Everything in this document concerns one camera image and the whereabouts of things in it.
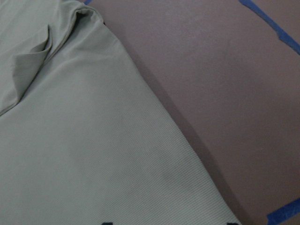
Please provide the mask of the olive green long-sleeve shirt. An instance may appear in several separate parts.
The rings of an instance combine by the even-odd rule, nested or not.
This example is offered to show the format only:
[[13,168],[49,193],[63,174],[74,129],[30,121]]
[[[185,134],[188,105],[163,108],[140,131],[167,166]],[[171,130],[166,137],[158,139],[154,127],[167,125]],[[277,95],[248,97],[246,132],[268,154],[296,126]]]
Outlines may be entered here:
[[3,0],[0,222],[239,220],[96,9]]

